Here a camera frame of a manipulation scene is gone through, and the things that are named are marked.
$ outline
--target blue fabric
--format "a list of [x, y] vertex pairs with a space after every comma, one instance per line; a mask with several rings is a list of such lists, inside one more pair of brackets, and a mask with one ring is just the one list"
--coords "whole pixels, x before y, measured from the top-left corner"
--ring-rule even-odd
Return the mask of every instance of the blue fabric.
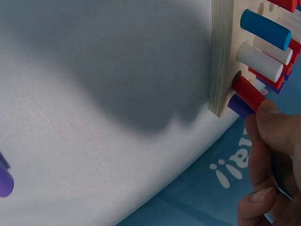
[[[280, 95], [269, 92], [280, 109], [301, 113], [301, 62]], [[174, 182], [119, 226], [235, 226], [237, 204], [252, 192], [247, 175], [250, 141], [238, 119], [207, 152]]]

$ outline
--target white fabric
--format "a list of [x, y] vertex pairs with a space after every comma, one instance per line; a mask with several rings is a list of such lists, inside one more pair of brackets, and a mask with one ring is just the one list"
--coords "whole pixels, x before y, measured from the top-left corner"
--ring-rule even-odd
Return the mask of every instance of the white fabric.
[[0, 15], [0, 150], [16, 184], [1, 225], [114, 225], [237, 117], [206, 108], [210, 1], [10, 0]]

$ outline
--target white peg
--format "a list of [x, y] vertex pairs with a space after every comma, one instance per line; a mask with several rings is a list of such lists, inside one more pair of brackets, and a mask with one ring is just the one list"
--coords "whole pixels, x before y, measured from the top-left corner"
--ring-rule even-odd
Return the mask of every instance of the white peg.
[[301, 12], [299, 10], [296, 10], [294, 13], [290, 13], [290, 15], [301, 22]]
[[259, 38], [258, 36], [255, 36], [253, 46], [273, 57], [277, 61], [283, 63], [284, 65], [288, 65], [292, 59], [293, 51], [290, 48], [288, 48], [286, 51], [283, 51], [270, 44], [268, 41]]
[[298, 27], [295, 27], [294, 25], [290, 24], [289, 22], [279, 17], [277, 18], [276, 22], [281, 26], [290, 30], [292, 32], [292, 39], [294, 39], [298, 43], [301, 43], [301, 31]]
[[243, 43], [237, 52], [237, 60], [251, 67], [267, 79], [277, 82], [283, 70], [283, 64], [258, 49]]
[[289, 24], [295, 26], [296, 28], [298, 28], [299, 32], [301, 32], [301, 22], [299, 22], [298, 20], [296, 20], [295, 18], [293, 18], [292, 16], [290, 16], [287, 13], [283, 14], [282, 19], [286, 22], [288, 22]]

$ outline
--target finger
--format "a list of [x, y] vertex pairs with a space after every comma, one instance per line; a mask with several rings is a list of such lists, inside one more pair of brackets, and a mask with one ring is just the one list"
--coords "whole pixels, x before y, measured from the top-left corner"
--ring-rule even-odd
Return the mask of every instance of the finger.
[[264, 142], [271, 148], [293, 155], [301, 138], [301, 115], [285, 115], [271, 101], [265, 100], [257, 113], [257, 125]]
[[246, 131], [252, 143], [255, 143], [257, 141], [262, 141], [262, 138], [258, 131], [257, 119], [255, 114], [252, 114], [246, 118], [245, 125], [246, 125]]
[[296, 226], [301, 225], [301, 193], [298, 193], [278, 216], [273, 225], [275, 226]]
[[293, 173], [293, 161], [287, 154], [272, 151], [272, 172], [277, 185], [291, 198], [299, 193]]
[[275, 201], [276, 190], [273, 187], [245, 196], [238, 205], [238, 225], [269, 225], [264, 214], [270, 211]]
[[[255, 191], [261, 191], [268, 187], [278, 189], [274, 175], [272, 174], [271, 152], [266, 144], [258, 139], [253, 139], [252, 150], [249, 157], [249, 178]], [[277, 194], [276, 202], [269, 216], [275, 219], [288, 205], [289, 199], [282, 193]]]
[[[246, 130], [248, 132], [251, 142], [253, 143], [253, 146], [255, 146], [255, 149], [257, 148], [256, 146], [259, 146], [258, 148], [264, 146], [264, 144], [259, 144], [259, 142], [262, 143], [262, 138], [258, 131], [256, 116], [251, 115], [248, 118], [246, 118], [245, 124], [246, 124]], [[256, 171], [253, 172], [253, 175], [255, 177], [259, 177], [261, 175], [260, 178], [257, 179], [254, 178], [254, 180], [256, 180], [255, 183], [257, 183], [257, 181], [263, 180], [264, 177], [267, 178], [270, 175], [269, 165], [266, 165], [267, 162], [270, 162], [269, 160], [270, 154], [266, 153], [266, 156], [260, 156], [260, 155], [258, 156], [258, 154], [256, 153], [255, 154], [253, 154], [253, 152], [251, 153], [252, 153], [252, 157], [250, 158], [251, 162], [249, 160], [249, 164], [252, 163], [254, 165], [259, 164], [261, 166], [266, 166], [268, 168], [268, 169], [263, 169], [263, 168], [258, 169], [260, 173], [257, 173]], [[286, 194], [288, 194], [290, 197], [293, 197], [299, 192], [299, 189], [293, 173], [293, 161], [291, 157], [287, 154], [276, 152], [276, 151], [272, 152], [271, 157], [272, 157], [272, 175], [274, 175], [277, 185]]]

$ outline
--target blue cylinder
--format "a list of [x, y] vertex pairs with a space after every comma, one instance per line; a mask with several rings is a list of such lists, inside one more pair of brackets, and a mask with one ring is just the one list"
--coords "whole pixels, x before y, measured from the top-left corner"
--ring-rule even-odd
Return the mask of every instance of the blue cylinder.
[[283, 51], [287, 50], [292, 39], [290, 30], [248, 9], [241, 16], [240, 27]]

